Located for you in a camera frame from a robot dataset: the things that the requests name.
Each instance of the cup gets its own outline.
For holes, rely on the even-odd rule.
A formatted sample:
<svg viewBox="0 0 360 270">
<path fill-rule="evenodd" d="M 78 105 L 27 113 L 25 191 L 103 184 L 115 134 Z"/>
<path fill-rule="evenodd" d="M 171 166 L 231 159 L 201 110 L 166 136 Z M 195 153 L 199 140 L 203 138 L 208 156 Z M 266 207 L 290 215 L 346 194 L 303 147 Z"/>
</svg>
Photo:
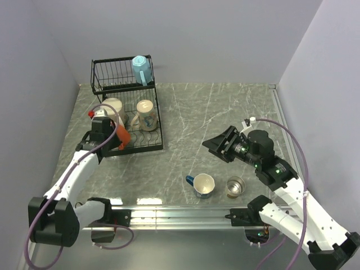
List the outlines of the cup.
<svg viewBox="0 0 360 270">
<path fill-rule="evenodd" d="M 195 196 L 200 199 L 209 198 L 215 188 L 214 178 L 206 173 L 200 173 L 196 177 L 188 175 L 186 177 L 186 182 L 193 187 Z"/>
<path fill-rule="evenodd" d="M 102 104 L 108 104 L 111 107 L 113 107 L 118 112 L 118 115 L 120 117 L 120 119 L 119 119 L 120 125 L 125 127 L 125 123 L 128 121 L 129 117 L 125 113 L 125 109 L 124 109 L 124 106 L 123 106 L 123 103 L 121 102 L 121 100 L 119 100 L 115 97 L 110 97 L 110 98 L 107 98 L 106 100 L 104 100 L 102 102 Z M 107 106 L 100 106 L 100 108 L 104 109 L 107 113 L 107 116 L 116 123 L 116 116 L 112 109 L 110 109 Z"/>
<path fill-rule="evenodd" d="M 226 183 L 226 195 L 230 199 L 235 199 L 245 191 L 245 182 L 242 178 L 233 176 Z"/>
<path fill-rule="evenodd" d="M 155 114 L 154 104 L 150 100 L 142 100 L 136 105 L 137 113 L 130 123 L 132 128 L 140 127 L 144 131 L 153 131 L 158 127 L 158 118 Z"/>
<path fill-rule="evenodd" d="M 149 60 L 144 56 L 138 55 L 133 58 L 132 69 L 137 83 L 147 86 L 153 81 Z"/>
</svg>

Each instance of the ceramic mug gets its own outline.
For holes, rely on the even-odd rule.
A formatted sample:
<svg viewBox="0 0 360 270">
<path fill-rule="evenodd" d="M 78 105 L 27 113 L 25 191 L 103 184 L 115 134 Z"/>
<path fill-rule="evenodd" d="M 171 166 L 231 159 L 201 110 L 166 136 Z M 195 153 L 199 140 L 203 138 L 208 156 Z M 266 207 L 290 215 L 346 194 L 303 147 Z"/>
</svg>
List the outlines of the ceramic mug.
<svg viewBox="0 0 360 270">
<path fill-rule="evenodd" d="M 134 57 L 132 60 L 132 70 L 137 83 L 147 86 L 149 82 L 153 81 L 150 63 L 146 57 L 141 55 Z"/>
<path fill-rule="evenodd" d="M 130 126 L 132 128 L 140 127 L 144 131 L 153 131 L 158 127 L 158 118 L 156 117 L 154 104 L 150 100 L 142 100 L 136 105 L 137 113 Z"/>
<path fill-rule="evenodd" d="M 200 173 L 196 177 L 188 175 L 186 182 L 193 186 L 195 196 L 200 199 L 209 198 L 215 188 L 214 178 L 206 173 Z"/>
<path fill-rule="evenodd" d="M 118 115 L 120 117 L 120 119 L 119 119 L 120 125 L 125 127 L 125 124 L 128 121 L 129 117 L 125 113 L 125 109 L 124 109 L 124 106 L 123 106 L 123 103 L 121 102 L 121 100 L 119 100 L 119 99 L 117 99 L 115 97 L 111 97 L 111 98 L 107 98 L 106 100 L 104 100 L 102 102 L 102 104 L 108 104 L 111 107 L 113 107 L 118 112 Z M 106 111 L 106 113 L 107 113 L 107 116 L 116 123 L 115 113 L 114 113 L 114 111 L 112 109 L 110 109 L 107 106 L 101 106 L 100 108 L 104 109 Z"/>
</svg>

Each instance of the mug rim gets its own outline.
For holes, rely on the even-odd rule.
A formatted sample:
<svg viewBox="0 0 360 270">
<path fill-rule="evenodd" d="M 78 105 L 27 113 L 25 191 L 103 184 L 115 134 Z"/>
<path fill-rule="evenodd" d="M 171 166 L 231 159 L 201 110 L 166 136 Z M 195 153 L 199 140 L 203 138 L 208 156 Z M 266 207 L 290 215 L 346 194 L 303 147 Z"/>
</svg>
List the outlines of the mug rim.
<svg viewBox="0 0 360 270">
<path fill-rule="evenodd" d="M 211 191 L 209 191 L 209 192 L 207 192 L 207 193 L 202 193 L 202 192 L 200 192 L 199 190 L 197 190 L 197 188 L 195 187 L 195 180 L 196 180 L 196 177 L 198 177 L 198 176 L 200 176 L 200 175 L 205 175 L 205 176 L 208 176 L 208 177 L 210 177 L 210 178 L 212 179 L 212 181 L 213 181 L 213 188 L 211 189 Z M 194 189 L 196 190 L 196 192 L 199 193 L 199 194 L 202 194 L 202 195 L 210 194 L 210 193 L 213 192 L 214 189 L 215 189 L 215 179 L 214 179 L 211 175 L 209 175 L 209 174 L 207 174 L 207 173 L 199 173 L 197 176 L 195 176 L 195 177 L 193 178 L 193 187 L 194 187 Z"/>
</svg>

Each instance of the light blue cup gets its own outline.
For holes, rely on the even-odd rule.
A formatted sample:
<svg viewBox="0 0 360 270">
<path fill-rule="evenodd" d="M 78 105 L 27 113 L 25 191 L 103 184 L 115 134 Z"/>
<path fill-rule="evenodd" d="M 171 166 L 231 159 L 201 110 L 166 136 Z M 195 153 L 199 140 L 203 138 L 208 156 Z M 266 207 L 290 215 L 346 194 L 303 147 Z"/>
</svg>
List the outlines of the light blue cup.
<svg viewBox="0 0 360 270">
<path fill-rule="evenodd" d="M 153 81 L 149 60 L 144 56 L 138 55 L 133 58 L 132 69 L 137 83 L 147 86 Z"/>
</svg>

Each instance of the blue mug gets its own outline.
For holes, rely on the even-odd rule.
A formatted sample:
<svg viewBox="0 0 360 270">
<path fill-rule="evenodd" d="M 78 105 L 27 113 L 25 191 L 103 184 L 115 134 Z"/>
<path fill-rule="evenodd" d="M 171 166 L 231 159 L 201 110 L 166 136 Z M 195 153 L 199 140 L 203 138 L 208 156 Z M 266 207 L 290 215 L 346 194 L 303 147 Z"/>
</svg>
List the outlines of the blue mug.
<svg viewBox="0 0 360 270">
<path fill-rule="evenodd" d="M 138 55 L 134 57 L 132 69 L 137 83 L 147 86 L 149 82 L 153 81 L 150 62 L 145 56 Z"/>
<path fill-rule="evenodd" d="M 195 196 L 200 199 L 209 198 L 215 188 L 214 178 L 206 173 L 200 173 L 196 177 L 188 175 L 186 177 L 186 182 L 193 187 Z"/>
</svg>

